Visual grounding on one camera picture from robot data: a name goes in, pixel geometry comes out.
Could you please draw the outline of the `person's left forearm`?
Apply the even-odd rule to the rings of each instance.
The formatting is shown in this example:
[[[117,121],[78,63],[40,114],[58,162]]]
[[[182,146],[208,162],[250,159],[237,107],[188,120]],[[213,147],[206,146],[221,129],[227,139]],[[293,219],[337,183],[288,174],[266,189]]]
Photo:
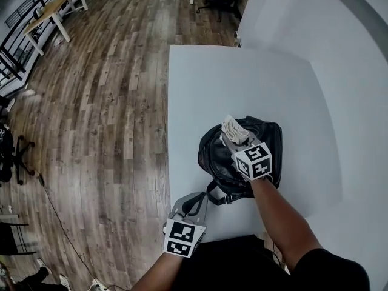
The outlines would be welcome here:
[[[164,252],[130,291],[169,291],[184,258]]]

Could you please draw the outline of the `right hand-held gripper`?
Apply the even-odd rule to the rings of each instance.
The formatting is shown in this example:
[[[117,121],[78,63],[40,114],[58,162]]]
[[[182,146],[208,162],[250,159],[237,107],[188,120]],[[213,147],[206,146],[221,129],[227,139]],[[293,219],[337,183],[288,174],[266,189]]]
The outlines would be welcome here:
[[[255,136],[250,136],[239,146],[226,135],[222,135],[222,141],[232,154],[232,167],[245,181],[269,177],[269,180],[276,185],[275,166],[266,143],[260,142]]]

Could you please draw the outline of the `black equipment pile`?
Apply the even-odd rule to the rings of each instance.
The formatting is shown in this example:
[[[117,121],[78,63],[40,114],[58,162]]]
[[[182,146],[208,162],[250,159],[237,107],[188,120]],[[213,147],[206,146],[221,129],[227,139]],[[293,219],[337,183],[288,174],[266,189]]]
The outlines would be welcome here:
[[[11,132],[3,123],[0,123],[0,182],[9,182],[12,177],[13,145]]]

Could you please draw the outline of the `wooden desk with white legs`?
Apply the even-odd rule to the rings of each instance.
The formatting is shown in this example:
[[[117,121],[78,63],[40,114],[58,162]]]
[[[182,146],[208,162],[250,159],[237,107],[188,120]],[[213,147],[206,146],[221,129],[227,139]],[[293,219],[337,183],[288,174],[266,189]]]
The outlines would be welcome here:
[[[89,8],[88,8],[88,5],[86,3],[86,0],[81,0],[82,2],[82,7],[79,7],[79,8],[75,8],[75,6],[73,5],[73,2],[72,0],[52,0],[50,1],[43,9],[42,11],[42,15],[38,18],[38,19],[35,19],[33,22],[31,22],[26,28],[25,30],[23,31],[23,34],[24,36],[27,37],[27,39],[30,41],[30,43],[32,44],[32,46],[35,48],[35,50],[41,55],[43,56],[44,55],[44,52],[43,50],[39,47],[38,43],[33,39],[33,36],[32,36],[32,30],[37,28],[37,26],[39,26],[40,24],[42,24],[44,21],[46,21],[47,19],[52,19],[54,21],[54,23],[56,24],[57,28],[59,28],[59,31],[62,33],[63,37],[65,38],[65,40],[67,42],[70,42],[70,37],[69,37],[69,34],[67,33],[67,31],[65,30],[64,26],[62,25],[62,22],[59,18],[59,9],[61,8],[61,6],[65,3],[65,2],[68,2],[70,7],[73,9],[73,11],[77,11],[77,10],[80,10],[80,9],[84,9],[85,11],[87,11]]]

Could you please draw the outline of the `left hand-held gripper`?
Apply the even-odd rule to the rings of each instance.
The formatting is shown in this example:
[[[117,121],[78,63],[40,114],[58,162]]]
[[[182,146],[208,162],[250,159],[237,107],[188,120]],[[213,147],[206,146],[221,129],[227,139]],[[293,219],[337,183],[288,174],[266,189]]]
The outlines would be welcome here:
[[[208,197],[205,192],[195,192],[178,199],[170,216],[180,214],[192,223],[205,223]],[[199,246],[206,226],[168,218],[164,227],[163,252],[190,258]]]

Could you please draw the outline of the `person's black shirt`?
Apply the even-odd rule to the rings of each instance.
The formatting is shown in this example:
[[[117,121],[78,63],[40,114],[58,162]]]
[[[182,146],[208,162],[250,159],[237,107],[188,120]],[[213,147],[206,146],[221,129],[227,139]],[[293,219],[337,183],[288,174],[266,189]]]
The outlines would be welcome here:
[[[255,235],[201,243],[182,262],[171,291],[370,291],[358,263],[325,249],[286,272]]]

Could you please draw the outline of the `beige cloth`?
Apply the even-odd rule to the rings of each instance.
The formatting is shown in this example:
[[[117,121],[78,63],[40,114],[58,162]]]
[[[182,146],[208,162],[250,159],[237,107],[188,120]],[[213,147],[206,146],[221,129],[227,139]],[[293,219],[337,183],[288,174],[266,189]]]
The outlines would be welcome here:
[[[221,123],[220,140],[226,146],[224,136],[236,145],[242,145],[249,138],[249,131],[244,129],[232,116],[227,115]]]

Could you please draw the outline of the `black leather backpack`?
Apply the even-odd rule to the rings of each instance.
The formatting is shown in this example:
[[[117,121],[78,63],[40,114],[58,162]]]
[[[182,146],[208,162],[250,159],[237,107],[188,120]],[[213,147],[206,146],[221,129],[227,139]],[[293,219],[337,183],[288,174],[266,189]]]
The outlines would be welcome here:
[[[255,136],[260,142],[267,144],[275,166],[276,188],[279,187],[282,169],[283,139],[281,127],[275,122],[266,122],[246,116],[237,119],[244,129],[249,131],[249,137]],[[199,143],[198,164],[213,181],[207,186],[207,196],[216,205],[231,204],[242,198],[253,198],[250,181],[232,167],[232,154],[220,140],[221,124],[210,129]]]

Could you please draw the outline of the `black swivel chair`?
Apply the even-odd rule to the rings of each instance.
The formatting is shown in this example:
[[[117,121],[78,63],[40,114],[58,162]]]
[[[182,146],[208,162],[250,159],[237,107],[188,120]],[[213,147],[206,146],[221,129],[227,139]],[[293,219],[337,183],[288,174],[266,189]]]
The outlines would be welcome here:
[[[34,148],[35,143],[29,141],[26,146],[21,147],[22,142],[24,141],[24,136],[19,135],[16,143],[16,147],[13,148],[14,155],[12,155],[12,162],[15,166],[16,171],[16,181],[18,185],[23,185],[23,180],[20,179],[20,170],[24,169],[30,176],[35,176],[35,170],[29,169],[23,162],[22,157],[28,151],[29,148]]]

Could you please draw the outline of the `person's right forearm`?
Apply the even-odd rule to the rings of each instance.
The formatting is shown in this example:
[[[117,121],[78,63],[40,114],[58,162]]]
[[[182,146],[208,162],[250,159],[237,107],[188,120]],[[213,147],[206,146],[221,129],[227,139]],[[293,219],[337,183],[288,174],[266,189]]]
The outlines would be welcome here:
[[[322,248],[307,221],[267,179],[250,183],[266,232],[294,271],[309,251]]]

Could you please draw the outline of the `black folding chair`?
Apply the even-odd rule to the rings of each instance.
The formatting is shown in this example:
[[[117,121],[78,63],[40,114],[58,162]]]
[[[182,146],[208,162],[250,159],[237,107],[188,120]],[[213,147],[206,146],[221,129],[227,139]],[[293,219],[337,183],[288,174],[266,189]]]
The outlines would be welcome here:
[[[0,222],[0,255],[18,256],[36,254],[36,251],[27,250],[27,245],[21,230],[21,227],[25,226],[29,226],[29,224]]]

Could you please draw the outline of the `black metal railing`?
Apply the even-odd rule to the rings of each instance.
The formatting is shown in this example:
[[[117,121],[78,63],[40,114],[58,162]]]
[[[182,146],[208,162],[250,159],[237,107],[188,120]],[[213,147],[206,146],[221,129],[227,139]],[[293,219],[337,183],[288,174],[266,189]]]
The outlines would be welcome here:
[[[0,89],[14,80],[22,80],[34,47],[24,29],[34,20],[35,9],[42,9],[49,0],[25,0],[5,21],[9,32],[0,42]]]

